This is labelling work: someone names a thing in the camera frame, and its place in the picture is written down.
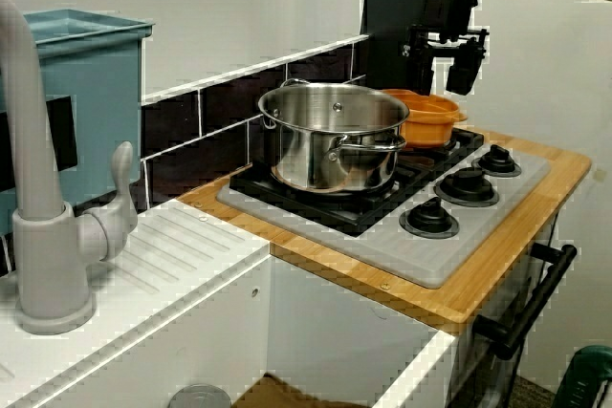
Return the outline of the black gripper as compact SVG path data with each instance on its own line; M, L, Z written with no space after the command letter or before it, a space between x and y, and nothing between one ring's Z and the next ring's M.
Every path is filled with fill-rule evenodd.
M468 94L485 54L489 32L469 27L477 0L424 0L417 20L408 27L405 56L413 66L412 89L429 92L434 57L453 57L446 90Z

